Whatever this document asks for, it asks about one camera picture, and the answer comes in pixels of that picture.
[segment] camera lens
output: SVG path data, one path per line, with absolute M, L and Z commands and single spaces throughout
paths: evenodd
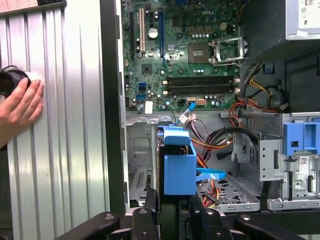
M 13 90 L 18 86 L 19 82 L 28 78 L 28 75 L 18 69 L 1 71 L 0 72 L 0 95 L 9 97 Z M 28 78 L 27 87 L 31 84 L 30 79 Z
M 14 89 L 15 82 L 13 78 L 9 74 L 0 72 L 0 95 L 10 94 Z

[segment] blue plastic clip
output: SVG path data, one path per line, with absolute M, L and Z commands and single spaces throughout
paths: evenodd
M 211 168 L 197 168 L 197 172 L 200 172 L 199 176 L 196 176 L 196 182 L 202 180 L 221 180 L 224 179 L 227 175 L 225 171 L 211 169 Z

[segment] blue drive bracket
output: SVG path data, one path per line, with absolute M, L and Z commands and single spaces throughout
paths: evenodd
M 320 153 L 320 122 L 285 123 L 283 126 L 283 154 L 296 151 Z
M 211 168 L 197 168 L 196 171 L 200 173 L 199 176 L 196 176 L 196 181 L 202 181 L 202 180 L 221 180 L 226 177 L 226 172 Z
M 189 132 L 183 127 L 159 126 L 163 143 L 171 146 L 186 146 L 187 154 L 164 155 L 164 195 L 195 195 L 197 155 Z

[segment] cpu socket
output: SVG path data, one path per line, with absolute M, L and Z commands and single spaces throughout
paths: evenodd
M 208 63 L 209 47 L 207 43 L 190 43 L 188 46 L 188 62 L 191 64 Z

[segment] hand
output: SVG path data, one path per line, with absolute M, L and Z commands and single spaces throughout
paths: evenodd
M 28 79 L 22 79 L 11 95 L 0 103 L 0 148 L 27 129 L 42 112 L 44 85 L 35 80 L 27 89 L 27 84 Z

